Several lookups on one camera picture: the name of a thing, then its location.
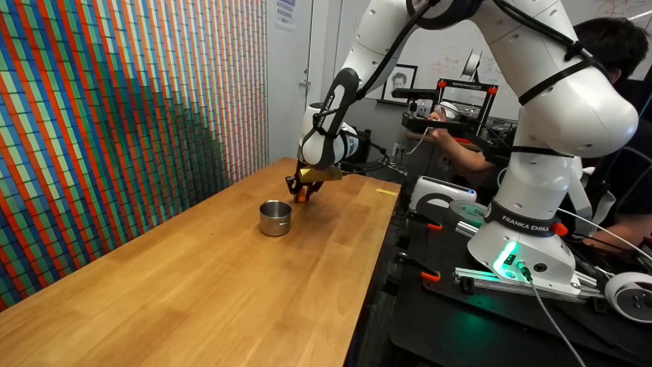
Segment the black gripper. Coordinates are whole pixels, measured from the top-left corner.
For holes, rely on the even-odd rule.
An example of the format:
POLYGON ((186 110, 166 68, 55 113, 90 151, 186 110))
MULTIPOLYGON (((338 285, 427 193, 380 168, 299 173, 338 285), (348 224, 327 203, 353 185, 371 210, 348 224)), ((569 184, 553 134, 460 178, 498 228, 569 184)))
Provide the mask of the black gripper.
POLYGON ((307 193, 305 193, 305 202, 309 202, 309 197, 320 191, 320 187, 324 185, 324 182, 333 182, 333 180, 342 180, 345 172, 341 168, 309 168, 309 166, 301 166, 295 176, 288 176, 285 184, 289 193, 299 195, 301 193, 301 184, 309 184, 307 185, 307 193))

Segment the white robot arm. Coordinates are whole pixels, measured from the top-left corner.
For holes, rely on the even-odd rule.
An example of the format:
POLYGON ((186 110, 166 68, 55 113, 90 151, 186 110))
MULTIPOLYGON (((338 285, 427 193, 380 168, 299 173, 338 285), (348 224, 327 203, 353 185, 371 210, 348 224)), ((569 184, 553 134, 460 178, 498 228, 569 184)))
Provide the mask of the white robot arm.
POLYGON ((579 292, 574 257, 552 230, 582 157, 621 148, 638 128, 599 61, 582 48, 561 0, 371 0, 326 98, 305 110, 297 166, 329 170, 357 151, 351 104, 382 83, 413 29, 473 21, 520 98, 508 172, 469 252, 491 273, 579 292))

